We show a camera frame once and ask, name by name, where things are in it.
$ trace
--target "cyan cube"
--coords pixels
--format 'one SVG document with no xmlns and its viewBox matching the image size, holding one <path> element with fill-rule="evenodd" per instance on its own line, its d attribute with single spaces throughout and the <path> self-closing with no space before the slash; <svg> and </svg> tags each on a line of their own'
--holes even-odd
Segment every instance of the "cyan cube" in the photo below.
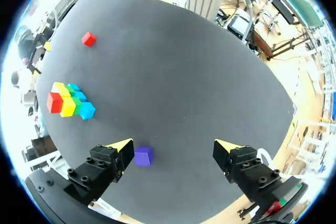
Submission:
<svg viewBox="0 0 336 224">
<path fill-rule="evenodd" d="M 83 92 L 80 92 L 80 91 L 76 91 L 73 95 L 73 97 L 77 97 L 81 102 L 86 102 L 87 98 L 86 96 L 84 95 Z"/>
<path fill-rule="evenodd" d="M 134 152 L 134 161 L 139 166 L 150 166 L 153 162 L 153 148 L 147 146 L 138 147 Z"/>
<path fill-rule="evenodd" d="M 79 114 L 83 120 L 93 118 L 95 112 L 96 108 L 92 105 L 91 102 L 82 102 Z"/>
<path fill-rule="evenodd" d="M 69 83 L 68 86 L 72 87 L 73 90 L 75 90 L 75 91 L 80 91 L 80 88 L 76 84 L 74 84 L 74 83 Z"/>
</svg>

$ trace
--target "screw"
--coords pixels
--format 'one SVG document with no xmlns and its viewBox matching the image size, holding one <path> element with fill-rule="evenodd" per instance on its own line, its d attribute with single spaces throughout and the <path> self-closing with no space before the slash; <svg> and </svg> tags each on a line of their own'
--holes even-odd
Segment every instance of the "screw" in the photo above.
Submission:
<svg viewBox="0 0 336 224">
<path fill-rule="evenodd" d="M 47 185 L 48 186 L 52 186 L 54 184 L 53 180 L 52 179 L 48 179 L 47 180 Z"/>
<path fill-rule="evenodd" d="M 264 176 L 259 178 L 259 183 L 260 184 L 264 184 L 266 181 L 267 181 L 267 178 L 264 177 Z"/>
<path fill-rule="evenodd" d="M 82 176 L 80 178 L 80 180 L 84 183 L 84 184 L 88 184 L 89 183 L 89 177 L 88 176 Z"/>
<path fill-rule="evenodd" d="M 247 168 L 247 167 L 249 167 L 249 166 L 250 166 L 250 163 L 249 163 L 249 162 L 244 162 L 243 165 L 242 165 L 243 168 Z"/>
<path fill-rule="evenodd" d="M 75 170 L 74 170 L 74 169 L 69 168 L 69 169 L 68 169 L 68 174 L 69 174 L 70 176 L 74 176 L 76 173 L 75 173 Z"/>
<path fill-rule="evenodd" d="M 87 158 L 86 158 L 86 163 L 91 164 L 91 163 L 93 163 L 93 162 L 94 162 L 94 160 L 92 159 L 92 157 L 87 157 Z"/>
<path fill-rule="evenodd" d="M 278 176 L 279 173 L 280 173 L 280 171 L 279 171 L 278 169 L 275 169 L 275 170 L 273 171 L 273 175 L 275 175 L 275 176 Z"/>
<path fill-rule="evenodd" d="M 105 167 L 105 162 L 104 161 L 99 161 L 98 166 L 99 167 Z"/>
<path fill-rule="evenodd" d="M 42 193 L 44 191 L 44 187 L 43 186 L 38 186 L 36 189 L 37 189 L 37 191 L 39 193 Z"/>
</svg>

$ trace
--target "toy block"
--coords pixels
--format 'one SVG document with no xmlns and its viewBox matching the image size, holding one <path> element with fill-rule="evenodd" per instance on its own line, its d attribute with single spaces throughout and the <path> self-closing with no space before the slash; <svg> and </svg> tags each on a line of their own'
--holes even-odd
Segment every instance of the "toy block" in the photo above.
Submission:
<svg viewBox="0 0 336 224">
<path fill-rule="evenodd" d="M 134 152 L 134 161 L 139 166 L 150 166 L 153 162 L 153 148 L 138 147 Z"/>
<path fill-rule="evenodd" d="M 96 40 L 97 38 L 95 37 L 95 35 L 93 35 L 89 31 L 82 37 L 83 44 L 87 45 L 88 47 L 92 47 Z"/>
<path fill-rule="evenodd" d="M 65 118 L 68 116 L 72 116 L 75 109 L 76 104 L 71 97 L 62 97 L 63 99 L 63 106 L 61 111 L 61 117 Z"/>
<path fill-rule="evenodd" d="M 50 41 L 46 41 L 45 43 L 44 43 L 44 49 L 46 49 L 48 52 L 50 52 L 51 51 L 51 46 L 50 46 Z"/>
<path fill-rule="evenodd" d="M 69 83 L 68 86 L 72 87 L 75 91 L 80 91 L 80 88 L 74 83 Z"/>
<path fill-rule="evenodd" d="M 70 97 L 69 90 L 65 87 L 64 83 L 62 82 L 54 82 L 52 85 L 51 91 L 53 93 L 59 93 L 61 97 Z"/>
<path fill-rule="evenodd" d="M 50 113 L 60 113 L 62 111 L 63 99 L 59 93 L 50 92 L 47 100 L 47 107 Z"/>
<path fill-rule="evenodd" d="M 75 111 L 74 111 L 74 115 L 79 115 L 80 109 L 82 108 L 82 102 L 77 97 L 72 97 L 72 99 L 73 99 L 73 102 L 76 105 L 76 108 L 75 108 Z"/>
<path fill-rule="evenodd" d="M 64 83 L 55 81 L 54 84 L 52 85 L 51 91 L 53 93 L 59 93 L 59 89 L 64 87 L 65 87 Z"/>
<path fill-rule="evenodd" d="M 73 97 L 75 94 L 75 91 L 72 87 L 70 86 L 65 86 L 65 88 L 69 91 L 70 95 Z"/>
<path fill-rule="evenodd" d="M 91 119 L 96 112 L 96 108 L 91 102 L 82 102 L 82 107 L 80 109 L 80 116 L 83 120 Z"/>
<path fill-rule="evenodd" d="M 86 102 L 86 96 L 83 92 L 77 91 L 74 93 L 73 97 L 77 97 L 81 102 Z"/>
</svg>

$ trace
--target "yellow cube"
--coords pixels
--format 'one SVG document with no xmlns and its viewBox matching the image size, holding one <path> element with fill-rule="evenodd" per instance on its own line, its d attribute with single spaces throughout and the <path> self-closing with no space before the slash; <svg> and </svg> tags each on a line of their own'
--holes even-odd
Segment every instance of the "yellow cube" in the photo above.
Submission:
<svg viewBox="0 0 336 224">
<path fill-rule="evenodd" d="M 68 116 L 73 116 L 73 113 L 76 108 L 76 104 L 71 97 L 62 97 L 63 106 L 61 110 L 61 117 L 65 118 Z"/>
<path fill-rule="evenodd" d="M 48 52 L 51 51 L 51 46 L 50 46 L 50 41 L 45 42 L 44 46 L 43 46 Z"/>
<path fill-rule="evenodd" d="M 60 88 L 65 88 L 64 83 L 55 81 L 54 84 L 52 85 L 51 91 L 52 93 L 58 93 L 58 90 Z"/>
<path fill-rule="evenodd" d="M 55 81 L 52 85 L 51 91 L 59 93 L 61 97 L 71 97 L 69 90 L 65 87 L 64 83 Z"/>
</svg>

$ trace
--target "yellow object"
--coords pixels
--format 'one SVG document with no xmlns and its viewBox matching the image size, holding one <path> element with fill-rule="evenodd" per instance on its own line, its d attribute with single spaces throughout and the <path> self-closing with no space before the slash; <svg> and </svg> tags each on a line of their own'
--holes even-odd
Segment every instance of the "yellow object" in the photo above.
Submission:
<svg viewBox="0 0 336 224">
<path fill-rule="evenodd" d="M 217 141 L 229 153 L 234 148 L 243 148 L 244 147 L 244 146 L 232 144 L 232 143 L 229 143 L 229 142 L 225 142 L 225 141 L 220 140 L 220 139 L 215 139 L 215 141 Z"/>
<path fill-rule="evenodd" d="M 69 90 L 65 87 L 64 83 L 55 81 L 52 85 L 51 91 L 59 93 L 61 97 L 71 97 Z"/>
<path fill-rule="evenodd" d="M 71 97 L 62 97 L 62 99 L 63 106 L 61 110 L 61 117 L 65 118 L 68 116 L 72 116 L 76 108 L 75 102 Z"/>
<path fill-rule="evenodd" d="M 105 145 L 105 147 L 115 148 L 119 152 L 121 149 L 124 148 L 125 145 L 127 145 L 129 141 L 133 141 L 133 139 L 129 138 L 129 139 L 126 139 L 126 140 L 123 140 L 123 141 L 120 141 L 114 144 Z"/>
<path fill-rule="evenodd" d="M 58 93 L 60 88 L 65 88 L 64 83 L 55 81 L 54 84 L 52 85 L 51 91 L 53 93 Z"/>
<path fill-rule="evenodd" d="M 44 46 L 43 46 L 48 52 L 51 51 L 51 46 L 50 46 L 50 41 L 45 42 Z"/>
</svg>

